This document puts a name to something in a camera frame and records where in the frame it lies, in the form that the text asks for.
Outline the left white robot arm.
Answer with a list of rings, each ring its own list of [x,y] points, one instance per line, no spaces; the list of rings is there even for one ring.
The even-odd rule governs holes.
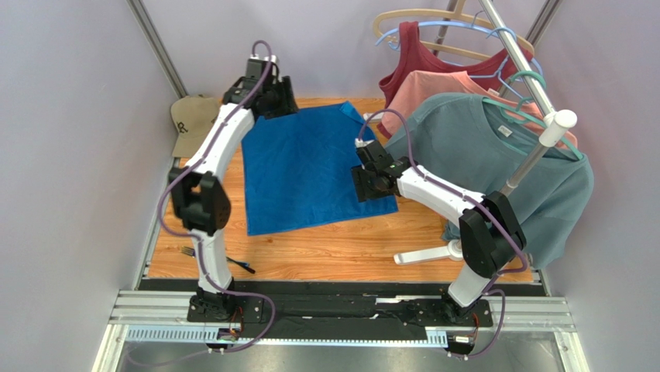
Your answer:
[[[173,211],[191,237],[198,262],[198,289],[191,298],[194,314],[227,319],[239,296],[226,261],[224,228],[232,208],[222,186],[234,153],[257,119],[297,111],[290,78],[280,75],[277,57],[252,55],[244,76],[224,94],[200,148],[184,167],[170,171]]]

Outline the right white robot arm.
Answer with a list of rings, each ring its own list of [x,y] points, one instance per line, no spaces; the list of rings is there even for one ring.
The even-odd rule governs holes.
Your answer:
[[[418,202],[460,228],[460,237],[446,245],[397,253],[398,265],[432,260],[462,260],[459,276],[450,284],[448,303],[468,308],[481,297],[500,271],[515,256],[521,256],[525,236],[505,195],[483,195],[433,177],[422,166],[402,157],[357,151],[361,164],[352,168],[360,202],[390,195]]]

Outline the blue cloth napkin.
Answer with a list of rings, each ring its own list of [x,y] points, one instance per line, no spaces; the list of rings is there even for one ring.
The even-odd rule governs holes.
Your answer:
[[[259,118],[242,140],[247,233],[259,236],[395,213],[393,196],[360,202],[351,169],[364,123],[350,102]]]

